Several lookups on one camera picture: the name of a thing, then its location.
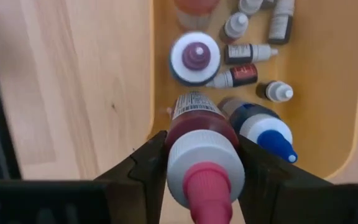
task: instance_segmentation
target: blue bottle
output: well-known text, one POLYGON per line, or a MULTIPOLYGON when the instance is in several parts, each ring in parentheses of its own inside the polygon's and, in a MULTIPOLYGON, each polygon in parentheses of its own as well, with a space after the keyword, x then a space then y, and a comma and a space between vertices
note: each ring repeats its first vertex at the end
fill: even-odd
POLYGON ((229 118, 236 133, 287 162, 298 160, 291 130, 274 111, 236 97, 223 99, 218 108, 229 118))

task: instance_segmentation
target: white lid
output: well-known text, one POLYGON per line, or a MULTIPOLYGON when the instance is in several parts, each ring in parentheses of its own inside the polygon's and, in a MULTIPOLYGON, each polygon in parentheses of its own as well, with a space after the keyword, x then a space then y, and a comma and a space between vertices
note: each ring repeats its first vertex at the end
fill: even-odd
POLYGON ((248 28, 248 17, 242 12, 234 13, 225 23, 224 31, 232 38, 242 37, 248 28))
POLYGON ((220 73, 215 78, 206 84, 206 87, 214 88, 231 88, 233 87, 233 77, 230 70, 220 73))
POLYGON ((221 64, 221 53, 215 40, 203 32, 189 32, 182 35, 173 45, 170 60, 176 75, 186 82, 199 83, 213 77, 221 64), (194 71, 187 68, 182 60, 182 54, 187 45, 193 42, 204 43, 211 52, 211 59, 206 68, 194 71))
POLYGON ((293 16, 293 12, 295 10, 295 0, 278 0, 277 5, 274 8, 273 14, 280 15, 291 15, 293 16))
POLYGON ((266 96, 273 102, 285 102, 292 98, 293 90, 290 85, 284 82, 272 82, 266 88, 266 96))
POLYGON ((252 44, 252 50, 254 51, 252 62, 268 60, 271 56, 278 54, 278 50, 271 48, 269 44, 252 44))
POLYGON ((188 208, 183 178, 186 171, 199 162, 213 162, 226 170, 231 183, 230 198, 235 201, 244 186, 244 167, 230 141, 211 130, 190 131, 173 144, 167 168, 167 184, 173 198, 188 208))
POLYGON ((247 16, 255 14, 262 5, 263 0, 239 0, 239 10, 247 16))
POLYGON ((240 134, 254 143, 257 143, 260 134, 268 130, 278 131, 292 144, 290 128, 282 120, 268 114, 257 114, 248 118, 242 124, 240 134))

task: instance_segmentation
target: bottle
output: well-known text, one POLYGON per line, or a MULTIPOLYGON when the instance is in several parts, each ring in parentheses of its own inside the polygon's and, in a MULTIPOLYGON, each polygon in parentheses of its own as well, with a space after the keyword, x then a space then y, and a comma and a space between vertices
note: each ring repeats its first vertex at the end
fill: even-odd
POLYGON ((252 16, 259 11, 263 0, 239 0, 239 11, 252 16))
POLYGON ((224 63, 228 65, 255 63, 268 60, 277 54, 278 50, 271 48, 269 44, 227 45, 224 48, 224 63))
POLYGON ((274 111, 235 97, 223 99, 218 108, 229 118, 236 133, 287 162, 298 159, 291 130, 274 111))
POLYGON ((247 28, 248 17, 242 12, 236 12, 223 25, 220 38, 224 43, 230 44, 240 39, 247 28))
POLYGON ((219 0, 174 0, 175 11, 182 28, 205 30, 219 0))
POLYGON ((185 86, 203 86, 217 74, 221 53, 215 40, 202 32, 182 35, 170 52, 172 76, 185 86))
POLYGON ((216 75, 206 84, 207 87, 233 88, 242 85, 253 84, 258 81, 258 70, 254 64, 230 68, 229 70, 216 75))
POLYGON ((216 105, 199 92, 179 96, 165 140, 167 184, 195 223, 229 223, 242 191, 238 138, 216 105))
POLYGON ((277 0, 264 0, 260 6, 260 9, 273 9, 276 3, 277 0))
POLYGON ((283 45, 290 41, 295 0, 278 0, 268 33, 268 43, 283 45))
POLYGON ((271 81, 267 84, 260 83, 256 88, 257 95, 272 102, 285 102, 292 98, 292 87, 281 81, 271 81))

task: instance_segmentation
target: wooden table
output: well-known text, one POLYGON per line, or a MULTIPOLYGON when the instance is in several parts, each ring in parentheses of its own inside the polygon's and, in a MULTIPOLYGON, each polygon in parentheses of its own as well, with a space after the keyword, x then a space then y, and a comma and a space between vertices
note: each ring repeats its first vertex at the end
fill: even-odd
MULTIPOLYGON (((150 6, 0 0, 0 91, 26 179, 92 179, 145 141, 150 6)), ((358 150, 332 181, 358 182, 358 150)))

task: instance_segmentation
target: red label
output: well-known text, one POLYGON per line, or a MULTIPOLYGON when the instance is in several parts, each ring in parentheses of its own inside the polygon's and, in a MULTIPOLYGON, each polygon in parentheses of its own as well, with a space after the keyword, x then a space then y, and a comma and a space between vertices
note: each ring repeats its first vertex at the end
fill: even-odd
POLYGON ((256 70, 254 64, 234 67, 231 69, 231 72, 236 80, 243 79, 243 78, 252 78, 258 75, 258 71, 256 70))

